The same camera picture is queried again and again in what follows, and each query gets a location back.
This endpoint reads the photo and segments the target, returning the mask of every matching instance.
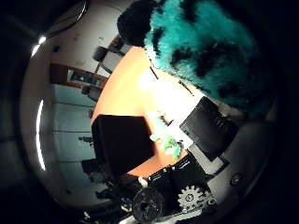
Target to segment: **black chair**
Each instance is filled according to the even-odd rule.
[[[125,53],[123,53],[121,51],[121,48],[124,46],[123,41],[121,40],[121,37],[119,35],[117,35],[113,41],[111,42],[111,44],[108,47],[108,51],[116,53],[118,55],[120,55],[121,57],[123,57],[125,55]]]
[[[81,93],[87,95],[91,100],[97,102],[102,90],[95,86],[82,86]]]
[[[109,74],[112,74],[112,71],[103,64],[103,61],[104,61],[107,53],[108,53],[108,49],[106,49],[104,47],[100,46],[95,49],[94,54],[93,54],[93,59],[98,62],[98,65],[96,66],[95,71],[94,71],[95,74],[97,74],[100,67],[102,67]]]

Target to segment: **ceiling light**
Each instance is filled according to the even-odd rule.
[[[43,44],[46,40],[47,40],[47,38],[46,38],[44,35],[42,35],[42,36],[39,38],[39,40],[38,40],[38,44],[41,45],[41,44]]]
[[[41,117],[41,112],[43,109],[43,104],[44,104],[44,101],[41,100],[39,103],[37,117],[36,117],[36,151],[37,151],[37,157],[38,157],[39,164],[40,164],[41,168],[45,171],[46,166],[45,166],[43,155],[41,153],[40,136],[39,136],[40,117]]]
[[[35,54],[37,53],[38,49],[39,49],[40,45],[35,45],[32,49],[32,53],[31,53],[31,57],[35,56]]]

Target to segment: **wooden table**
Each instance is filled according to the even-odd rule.
[[[100,115],[143,116],[149,128],[153,124],[148,118],[149,111],[165,113],[166,120],[182,122],[202,97],[193,86],[195,96],[178,84],[178,79],[156,71],[157,80],[150,72],[150,61],[142,48],[131,48],[113,71],[93,112],[94,119]],[[182,150],[180,159],[187,152]],[[174,164],[172,156],[165,155],[155,143],[154,156],[137,166],[128,174],[149,176],[168,164]]]

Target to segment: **gear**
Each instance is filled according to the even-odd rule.
[[[186,210],[198,207],[206,197],[204,192],[196,186],[187,186],[181,192],[178,195],[179,206]]]

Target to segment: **furry mascot head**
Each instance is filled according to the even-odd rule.
[[[191,82],[251,119],[269,110],[269,67],[251,33],[212,0],[140,0],[119,17],[126,44],[145,48],[153,66]]]

